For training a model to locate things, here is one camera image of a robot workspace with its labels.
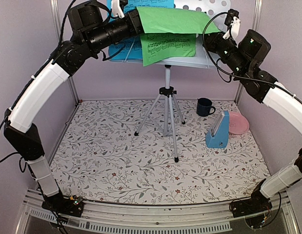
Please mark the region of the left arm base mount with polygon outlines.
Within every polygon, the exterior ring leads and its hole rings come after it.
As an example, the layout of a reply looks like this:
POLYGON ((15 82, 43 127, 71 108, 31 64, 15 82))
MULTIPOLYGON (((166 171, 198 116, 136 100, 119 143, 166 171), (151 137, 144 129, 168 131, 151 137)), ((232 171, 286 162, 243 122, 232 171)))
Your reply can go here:
POLYGON ((64 196, 62 193, 47 197, 43 196, 42 208, 50 210, 57 214, 81 217, 84 208, 83 198, 73 195, 71 197, 64 196))

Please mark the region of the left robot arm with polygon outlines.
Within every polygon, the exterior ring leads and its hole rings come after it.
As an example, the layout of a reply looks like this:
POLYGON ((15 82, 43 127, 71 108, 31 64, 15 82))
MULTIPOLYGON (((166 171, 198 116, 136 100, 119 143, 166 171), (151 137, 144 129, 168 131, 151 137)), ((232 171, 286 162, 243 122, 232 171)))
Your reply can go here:
POLYGON ((89 58, 112 44, 141 35, 144 30, 138 10, 123 12, 127 1, 114 0, 111 7, 96 1, 68 6, 64 20, 71 25, 70 40, 60 39, 43 66, 31 77, 12 107, 8 108, 0 125, 5 138, 16 153, 28 163, 48 203, 57 212, 67 208, 67 201, 45 158, 34 118, 51 95, 73 76, 89 58))

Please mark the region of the blue metronome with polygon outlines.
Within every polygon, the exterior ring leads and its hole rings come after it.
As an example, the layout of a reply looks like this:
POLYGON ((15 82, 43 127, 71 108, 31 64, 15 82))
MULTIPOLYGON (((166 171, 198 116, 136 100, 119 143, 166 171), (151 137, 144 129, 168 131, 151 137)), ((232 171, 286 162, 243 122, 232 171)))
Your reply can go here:
POLYGON ((223 149, 227 147, 229 138, 229 112, 221 111, 205 136, 208 148, 223 149))

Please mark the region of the green sheet music page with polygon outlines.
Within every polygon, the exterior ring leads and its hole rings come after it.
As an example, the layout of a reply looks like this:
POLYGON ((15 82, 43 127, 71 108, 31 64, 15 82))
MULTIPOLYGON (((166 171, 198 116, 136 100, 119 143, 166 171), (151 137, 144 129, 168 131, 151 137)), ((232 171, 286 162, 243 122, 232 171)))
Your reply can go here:
POLYGON ((196 35, 210 17, 204 12, 177 8, 137 7, 144 33, 140 36, 143 66, 172 57, 193 57, 196 35))

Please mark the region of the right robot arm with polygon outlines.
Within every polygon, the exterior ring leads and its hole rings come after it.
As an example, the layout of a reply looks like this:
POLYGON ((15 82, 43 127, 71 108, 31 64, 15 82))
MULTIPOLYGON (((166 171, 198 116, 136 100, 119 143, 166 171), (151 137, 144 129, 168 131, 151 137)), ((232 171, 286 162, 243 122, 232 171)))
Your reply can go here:
MULTIPOLYGON (((302 102, 260 65, 271 49, 270 43, 258 32, 249 29, 242 41, 235 45, 224 32, 202 34, 203 47, 208 54, 217 54, 232 71, 246 92, 259 103, 279 113, 302 135, 302 102)), ((274 175, 261 181, 247 201, 250 212, 256 213, 277 192, 302 179, 302 148, 297 159, 274 175)))

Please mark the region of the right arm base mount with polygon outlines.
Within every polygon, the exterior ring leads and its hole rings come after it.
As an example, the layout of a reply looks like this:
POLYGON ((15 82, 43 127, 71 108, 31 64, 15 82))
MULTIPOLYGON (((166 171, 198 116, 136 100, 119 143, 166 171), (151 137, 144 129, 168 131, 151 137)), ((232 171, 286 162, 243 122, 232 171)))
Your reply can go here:
POLYGON ((229 210, 233 217, 244 217, 245 222, 251 229, 260 229, 265 224, 272 209, 271 202, 264 201, 263 203, 256 203, 252 199, 236 199, 229 204, 229 210))

